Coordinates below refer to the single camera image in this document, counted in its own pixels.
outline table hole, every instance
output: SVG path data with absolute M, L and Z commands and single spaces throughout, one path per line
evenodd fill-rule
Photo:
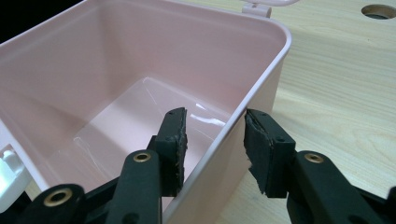
M 377 20 L 388 20 L 396 17 L 396 8 L 385 5 L 369 5 L 361 9 L 366 17 Z

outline dark background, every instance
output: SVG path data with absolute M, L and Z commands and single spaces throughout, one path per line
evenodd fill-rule
M 45 21 L 81 0 L 1 0 L 0 43 Z

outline wooden table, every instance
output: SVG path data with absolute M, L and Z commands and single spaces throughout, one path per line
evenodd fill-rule
M 302 0 L 273 8 L 271 18 L 289 27 L 293 42 L 272 115 L 297 150 L 327 155 L 351 184 L 385 198 L 396 186 L 396 18 L 365 17 L 361 9 L 370 4 L 396 7 L 391 0 Z M 285 204 L 260 195 L 247 173 L 217 223 L 290 223 Z

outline pink plastic container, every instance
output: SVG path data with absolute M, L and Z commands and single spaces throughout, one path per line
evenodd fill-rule
M 185 187 L 164 222 L 211 223 L 247 171 L 247 107 L 271 111 L 290 32 L 160 0 L 88 0 L 0 45 L 0 150 L 41 189 L 86 191 L 188 109 Z

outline white latch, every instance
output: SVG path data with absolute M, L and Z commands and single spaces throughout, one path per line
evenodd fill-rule
M 246 2 L 242 7 L 242 12 L 270 18 L 271 7 L 284 7 L 298 2 L 299 0 L 242 0 Z
M 0 213 L 21 196 L 32 177 L 10 145 L 0 151 Z

